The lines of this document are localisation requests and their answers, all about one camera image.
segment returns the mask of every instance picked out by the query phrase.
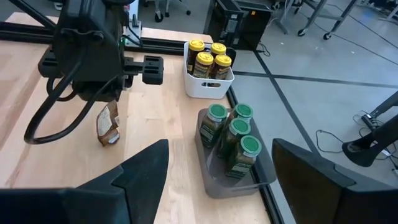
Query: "gray floor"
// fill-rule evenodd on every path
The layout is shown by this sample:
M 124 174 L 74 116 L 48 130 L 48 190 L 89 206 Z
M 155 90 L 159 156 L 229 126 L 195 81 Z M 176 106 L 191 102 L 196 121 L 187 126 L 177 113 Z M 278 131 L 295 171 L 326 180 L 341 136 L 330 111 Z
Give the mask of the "gray floor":
M 140 6 L 139 19 L 144 27 L 202 33 L 210 0 L 186 1 L 192 11 L 191 16 L 185 14 L 184 7 L 178 1 L 172 1 L 170 17 L 164 18 L 161 23 L 156 23 L 152 2 L 149 7 Z M 52 16 L 58 14 L 46 0 L 35 2 L 39 10 L 45 14 Z M 328 3 L 344 8 L 348 0 L 329 0 Z M 2 6 L 0 19 L 5 20 L 15 9 L 8 3 Z M 341 13 L 333 6 L 325 8 L 332 13 Z M 309 16 L 312 10 L 304 6 L 301 12 Z M 324 41 L 322 36 L 325 32 L 316 25 L 312 25 L 305 36 L 297 37 L 297 31 L 302 29 L 307 21 L 301 14 L 293 15 L 289 12 L 287 15 L 286 26 L 290 31 L 289 35 L 284 35 L 275 24 L 271 24 L 262 37 L 262 42 L 271 52 L 271 56 L 261 55 L 261 58 L 274 75 L 275 83 L 266 77 L 263 67 L 253 52 L 238 51 L 233 69 L 252 72 L 255 76 L 236 75 L 233 83 L 234 92 L 239 102 L 253 106 L 254 119 L 270 152 L 274 138 L 284 138 L 309 149 L 309 141 L 316 144 L 315 131 L 318 129 L 330 131 L 343 141 L 354 140 L 359 137 L 358 131 L 362 127 L 359 124 L 363 124 L 360 121 L 356 124 L 353 116 L 362 115 L 361 110 L 373 110 L 375 106 L 398 90 L 394 86 L 387 86 L 398 85 L 396 76 L 398 48 L 375 34 L 398 45 L 398 26 L 377 20 L 379 16 L 377 13 L 362 7 L 355 7 L 351 15 L 367 25 L 369 29 L 349 17 L 336 34 L 368 50 L 338 37 Z M 333 25 L 333 21 L 327 19 L 317 19 L 316 23 L 326 30 L 331 29 Z M 349 85 L 328 80 L 358 83 Z M 380 86 L 361 83 L 375 83 Z M 279 93 L 276 91 L 275 84 L 280 88 Z M 287 101 L 281 100 L 281 94 Z M 397 113 L 398 109 L 393 108 L 379 119 L 385 122 Z M 319 145 L 328 151 L 341 149 L 339 141 L 325 134 L 319 135 Z M 342 153 L 321 152 L 321 155 L 360 174 L 398 187 L 398 179 L 391 172 L 394 167 L 389 160 L 375 161 L 371 167 L 363 168 L 353 164 Z M 271 187 L 285 223 L 295 223 L 279 183 L 275 182 Z

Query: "black metal frame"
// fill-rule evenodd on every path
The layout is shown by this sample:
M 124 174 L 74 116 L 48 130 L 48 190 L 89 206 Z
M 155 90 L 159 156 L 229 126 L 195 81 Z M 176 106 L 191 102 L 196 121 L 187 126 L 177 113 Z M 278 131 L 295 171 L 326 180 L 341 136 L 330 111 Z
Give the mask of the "black metal frame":
M 28 42 L 35 44 L 51 44 L 53 39 L 53 30 L 55 24 L 45 16 L 41 15 L 34 8 L 30 7 L 23 0 L 9 0 L 17 7 L 19 7 L 28 15 L 32 16 L 39 23 L 43 24 L 44 27 L 15 24 L 10 22 L 0 22 L 0 40 L 8 40 L 15 42 Z M 129 52 L 143 52 L 150 54 L 164 54 L 164 55 L 179 55 L 183 56 L 184 41 L 177 40 L 164 40 L 164 39 L 153 39 L 142 37 L 142 47 L 125 47 L 125 51 Z M 232 87 L 226 93 L 227 99 L 234 107 L 238 101 L 235 97 Z M 257 181 L 265 179 L 264 171 L 261 170 L 264 167 L 262 164 L 253 167 L 252 171 Z M 284 224 L 282 215 L 280 214 L 279 208 L 276 204 L 276 200 L 272 193 L 269 185 L 259 189 L 266 212 L 273 224 Z

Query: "jar with yellow cap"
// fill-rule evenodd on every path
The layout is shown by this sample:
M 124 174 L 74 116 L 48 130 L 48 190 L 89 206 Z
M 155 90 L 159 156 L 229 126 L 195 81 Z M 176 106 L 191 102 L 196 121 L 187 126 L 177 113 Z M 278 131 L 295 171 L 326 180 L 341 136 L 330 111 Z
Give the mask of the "jar with yellow cap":
M 226 47 L 221 43 L 214 43 L 211 45 L 210 53 L 215 58 L 217 55 L 224 55 L 226 52 Z
M 214 65 L 211 68 L 210 78 L 225 80 L 231 64 L 232 59 L 229 56 L 217 55 L 214 60 Z
M 213 61 L 214 58 L 213 56 L 211 56 L 210 53 L 207 52 L 198 53 L 192 75 L 197 78 L 209 78 L 209 73 Z
M 187 72 L 192 75 L 195 66 L 195 60 L 199 52 L 204 51 L 205 43 L 202 40 L 191 40 L 189 42 L 187 57 Z

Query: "chair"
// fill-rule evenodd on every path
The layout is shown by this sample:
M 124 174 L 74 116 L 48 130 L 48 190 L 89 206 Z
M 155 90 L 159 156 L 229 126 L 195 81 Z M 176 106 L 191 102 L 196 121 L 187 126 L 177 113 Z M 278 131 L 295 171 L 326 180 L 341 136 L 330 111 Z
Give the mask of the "chair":
M 160 0 L 145 0 L 144 6 L 148 7 L 149 2 L 154 1 L 155 2 L 155 21 L 156 22 L 162 22 L 163 21 L 163 14 L 160 11 L 159 4 Z M 186 13 L 189 16 L 191 14 L 191 10 L 189 10 L 188 5 L 185 3 L 185 0 L 178 0 L 185 8 L 187 9 Z M 170 5 L 170 0 L 166 0 L 166 12 L 165 16 L 170 17 L 169 13 L 169 5 Z

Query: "green lid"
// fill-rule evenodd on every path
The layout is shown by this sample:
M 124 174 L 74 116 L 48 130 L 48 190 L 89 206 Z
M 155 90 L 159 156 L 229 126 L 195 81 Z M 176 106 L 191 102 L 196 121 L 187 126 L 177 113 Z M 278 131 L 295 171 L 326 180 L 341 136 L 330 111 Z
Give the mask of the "green lid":
M 242 149 L 253 156 L 258 155 L 261 152 L 261 143 L 260 141 L 251 135 L 243 136 L 241 139 Z
M 250 124 L 241 118 L 232 119 L 229 128 L 240 135 L 249 134 L 251 131 Z
M 209 106 L 209 114 L 214 118 L 224 119 L 226 118 L 228 111 L 223 105 L 212 104 Z
M 235 110 L 238 113 L 238 115 L 243 118 L 253 117 L 253 109 L 251 108 L 251 106 L 246 105 L 244 103 L 240 103 L 240 104 L 236 105 Z

